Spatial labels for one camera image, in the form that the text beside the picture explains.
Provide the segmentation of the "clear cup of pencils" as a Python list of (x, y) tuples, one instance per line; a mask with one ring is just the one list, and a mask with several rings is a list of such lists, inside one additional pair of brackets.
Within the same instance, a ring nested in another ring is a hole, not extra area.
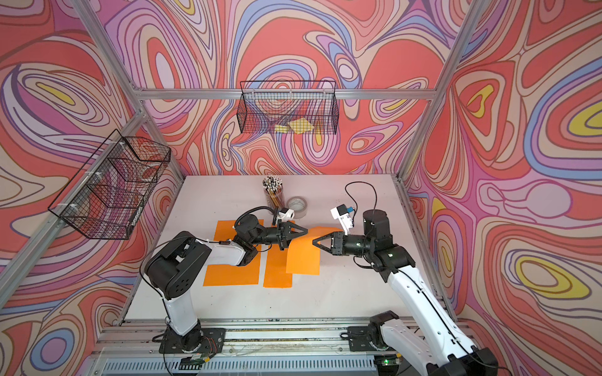
[(263, 178), (262, 184), (268, 205), (276, 210), (284, 208), (285, 200), (282, 179), (275, 175), (268, 175)]

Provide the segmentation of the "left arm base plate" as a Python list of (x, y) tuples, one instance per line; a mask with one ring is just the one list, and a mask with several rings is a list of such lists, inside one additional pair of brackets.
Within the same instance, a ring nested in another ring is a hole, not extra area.
[(225, 335), (225, 328), (206, 327), (193, 329), (190, 333), (181, 336), (168, 326), (160, 341), (159, 352), (161, 354), (221, 353)]

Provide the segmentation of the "orange paper sheet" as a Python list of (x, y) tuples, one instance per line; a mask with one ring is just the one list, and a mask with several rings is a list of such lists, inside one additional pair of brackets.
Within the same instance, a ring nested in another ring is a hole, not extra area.
[[(219, 221), (214, 234), (215, 241), (233, 240), (235, 221)], [(247, 266), (211, 265), (205, 272), (204, 287), (258, 285), (260, 282), (261, 255), (258, 254)]]
[(293, 286), (293, 276), (286, 272), (287, 256), (288, 250), (281, 251), (277, 245), (267, 251), (264, 288), (286, 289)]
[(320, 274), (321, 251), (313, 246), (312, 241), (326, 233), (337, 232), (334, 227), (314, 227), (308, 234), (295, 239), (288, 248), (286, 272), (318, 276)]

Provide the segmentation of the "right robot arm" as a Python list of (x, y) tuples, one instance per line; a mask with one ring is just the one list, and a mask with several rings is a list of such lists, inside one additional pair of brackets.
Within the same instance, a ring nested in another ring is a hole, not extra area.
[(342, 230), (326, 235), (313, 246), (334, 256), (357, 256), (368, 262), (384, 283), (404, 303), (420, 333), (412, 332), (392, 311), (372, 316), (368, 336), (376, 349), (393, 349), (421, 375), (496, 375), (499, 362), (493, 352), (480, 349), (464, 334), (437, 302), (416, 267), (415, 260), (402, 246), (395, 244), (390, 221), (383, 210), (363, 214), (363, 233), (352, 235), (355, 211), (345, 205), (332, 209), (333, 219)]

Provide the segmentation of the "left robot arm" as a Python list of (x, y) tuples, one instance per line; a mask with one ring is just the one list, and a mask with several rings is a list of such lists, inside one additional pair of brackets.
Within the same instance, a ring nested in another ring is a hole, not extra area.
[(167, 314), (167, 328), (185, 338), (201, 332), (194, 311), (191, 289), (205, 266), (249, 265), (259, 255), (258, 245), (277, 245), (284, 251), (308, 229), (295, 224), (289, 208), (260, 206), (241, 214), (228, 241), (203, 240), (182, 231), (155, 252), (144, 266), (144, 280), (159, 294)]

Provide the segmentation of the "yellow sticky notes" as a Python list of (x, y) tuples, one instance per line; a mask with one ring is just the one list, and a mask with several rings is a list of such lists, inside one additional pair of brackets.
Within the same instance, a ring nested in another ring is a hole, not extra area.
[(301, 117), (295, 120), (291, 120), (283, 125), (274, 125), (274, 131), (276, 133), (294, 133), (304, 134), (314, 131), (314, 125), (307, 120), (305, 117)]

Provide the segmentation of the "clear tape roll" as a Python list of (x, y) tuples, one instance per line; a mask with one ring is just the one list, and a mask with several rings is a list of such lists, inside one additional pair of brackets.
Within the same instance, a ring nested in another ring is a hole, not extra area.
[(308, 203), (303, 197), (290, 197), (287, 201), (287, 207), (294, 211), (295, 219), (302, 219), (307, 214)]

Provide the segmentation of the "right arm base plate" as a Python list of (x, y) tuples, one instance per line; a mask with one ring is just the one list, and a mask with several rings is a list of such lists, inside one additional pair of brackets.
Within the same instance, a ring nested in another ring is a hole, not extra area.
[(351, 352), (376, 351), (372, 344), (372, 338), (368, 326), (351, 326), (346, 329), (346, 338)]

